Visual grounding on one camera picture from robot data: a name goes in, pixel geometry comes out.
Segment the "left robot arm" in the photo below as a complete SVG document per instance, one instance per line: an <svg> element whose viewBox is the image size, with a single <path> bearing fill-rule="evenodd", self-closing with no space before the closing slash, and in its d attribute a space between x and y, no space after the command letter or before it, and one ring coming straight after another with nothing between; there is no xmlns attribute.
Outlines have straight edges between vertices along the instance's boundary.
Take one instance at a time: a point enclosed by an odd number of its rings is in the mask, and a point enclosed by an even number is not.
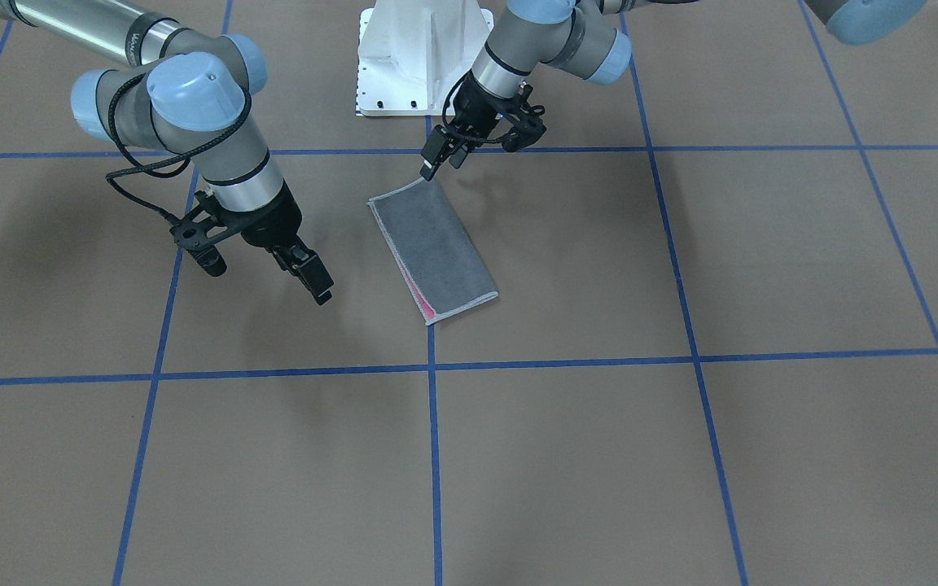
<svg viewBox="0 0 938 586"><path fill-rule="evenodd" d="M640 1L510 1L468 70L454 82L441 116L421 149L421 178L443 164L459 168L488 144L507 152L543 137L545 108L532 105L528 79L540 64L595 85L610 85L628 70L633 48L609 15L642 7Z"/></svg>

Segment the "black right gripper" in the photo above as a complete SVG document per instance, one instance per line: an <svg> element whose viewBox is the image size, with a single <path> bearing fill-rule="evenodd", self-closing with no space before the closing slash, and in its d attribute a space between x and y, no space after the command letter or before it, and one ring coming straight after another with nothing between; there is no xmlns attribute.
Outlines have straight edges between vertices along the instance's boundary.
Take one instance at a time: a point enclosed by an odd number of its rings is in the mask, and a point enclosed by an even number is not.
<svg viewBox="0 0 938 586"><path fill-rule="evenodd" d="M282 186L260 210L242 212L235 219L245 242L271 252L279 268L297 278L317 305L331 300L334 279L317 252L299 237L303 215L289 186Z"/></svg>

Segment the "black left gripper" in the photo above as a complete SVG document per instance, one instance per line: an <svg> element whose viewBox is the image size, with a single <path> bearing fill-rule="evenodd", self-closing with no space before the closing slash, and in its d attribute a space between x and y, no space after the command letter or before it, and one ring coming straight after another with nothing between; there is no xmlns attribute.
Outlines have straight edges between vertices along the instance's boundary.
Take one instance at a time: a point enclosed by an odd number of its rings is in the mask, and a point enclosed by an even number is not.
<svg viewBox="0 0 938 586"><path fill-rule="evenodd" d="M497 111L500 99L502 98L488 93L473 73L466 73L462 77L458 88L453 89L454 118L451 121L453 145L450 149L450 135L443 127L433 127L420 150L422 156L420 177L424 181L431 181L436 176L436 172L440 166L443 166L447 157L450 166L459 169L465 163L467 156L473 152L473 147L481 146L488 141L494 144L500 143L501 137L491 138L491 133L502 116Z"/></svg>

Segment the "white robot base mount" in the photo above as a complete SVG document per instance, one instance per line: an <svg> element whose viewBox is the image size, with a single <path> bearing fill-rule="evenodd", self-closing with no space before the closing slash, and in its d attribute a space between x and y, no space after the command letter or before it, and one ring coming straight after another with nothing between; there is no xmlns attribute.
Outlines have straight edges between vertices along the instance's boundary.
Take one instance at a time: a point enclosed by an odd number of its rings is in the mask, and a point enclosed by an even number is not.
<svg viewBox="0 0 938 586"><path fill-rule="evenodd" d="M360 116L436 116L468 71L495 16L476 1L377 1L361 11Z"/></svg>

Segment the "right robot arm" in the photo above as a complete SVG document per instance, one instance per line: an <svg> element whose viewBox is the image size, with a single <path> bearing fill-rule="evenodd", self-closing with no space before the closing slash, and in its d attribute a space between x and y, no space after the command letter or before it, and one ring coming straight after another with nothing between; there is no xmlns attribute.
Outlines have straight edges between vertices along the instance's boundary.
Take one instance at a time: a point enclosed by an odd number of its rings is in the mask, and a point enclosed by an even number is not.
<svg viewBox="0 0 938 586"><path fill-rule="evenodd" d="M121 177L171 178L193 168L205 188L178 216L144 207L169 224L173 241L212 277L226 264L218 244L241 237L294 275L317 304L331 299L331 275L298 234L301 210L251 116L265 88L261 49L238 34L211 37L128 1L0 1L0 19L51 31L125 68L86 72L74 82L73 118L114 144L128 168L107 183L130 201Z"/></svg>

